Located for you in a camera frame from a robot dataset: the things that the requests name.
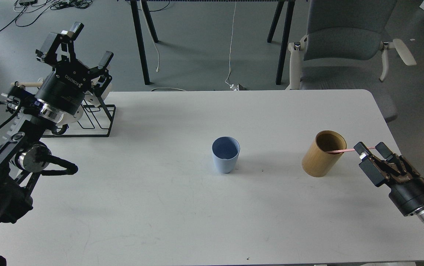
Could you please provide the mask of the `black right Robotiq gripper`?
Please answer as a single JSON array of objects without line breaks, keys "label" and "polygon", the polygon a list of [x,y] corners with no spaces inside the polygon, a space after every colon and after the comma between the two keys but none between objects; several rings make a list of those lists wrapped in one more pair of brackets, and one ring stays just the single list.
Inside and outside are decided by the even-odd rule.
[{"label": "black right Robotiq gripper", "polygon": [[417,216],[424,224],[424,178],[403,155],[393,153],[385,143],[375,149],[383,159],[377,158],[362,142],[354,146],[361,162],[360,169],[376,186],[386,184],[389,198],[403,216]]}]

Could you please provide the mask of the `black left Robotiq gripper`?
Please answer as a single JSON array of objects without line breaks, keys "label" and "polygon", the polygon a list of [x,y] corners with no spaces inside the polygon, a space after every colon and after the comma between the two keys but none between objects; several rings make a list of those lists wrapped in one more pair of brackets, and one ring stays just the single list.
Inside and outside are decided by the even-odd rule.
[{"label": "black left Robotiq gripper", "polygon": [[87,78],[91,93],[104,93],[112,81],[108,66],[113,52],[106,51],[99,65],[90,69],[76,58],[74,42],[83,28],[84,24],[75,22],[68,31],[51,32],[41,49],[36,50],[36,59],[50,65],[52,72],[35,98],[71,115],[83,101]]}]

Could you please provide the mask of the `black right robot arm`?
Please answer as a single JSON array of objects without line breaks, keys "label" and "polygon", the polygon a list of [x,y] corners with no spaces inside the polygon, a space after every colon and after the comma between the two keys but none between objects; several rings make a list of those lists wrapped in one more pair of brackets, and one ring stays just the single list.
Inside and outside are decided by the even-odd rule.
[{"label": "black right robot arm", "polygon": [[360,169],[376,186],[387,185],[389,198],[404,216],[417,216],[424,224],[424,178],[403,156],[392,152],[380,142],[375,149],[382,159],[374,155],[362,142],[354,146],[361,159]]}]

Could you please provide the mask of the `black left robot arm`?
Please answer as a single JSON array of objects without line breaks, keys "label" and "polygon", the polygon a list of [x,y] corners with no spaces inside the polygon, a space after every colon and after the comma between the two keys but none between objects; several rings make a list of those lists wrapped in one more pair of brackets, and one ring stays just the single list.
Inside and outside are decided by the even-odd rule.
[{"label": "black left robot arm", "polygon": [[106,51],[96,67],[89,68],[75,54],[75,40],[84,25],[75,22],[70,30],[49,33],[38,61],[52,67],[40,82],[15,82],[0,102],[0,224],[16,223],[33,209],[31,194],[40,176],[73,175],[72,162],[55,157],[40,140],[64,135],[69,123],[79,121],[84,109],[103,109],[110,135],[115,105],[106,105],[113,58]]}]

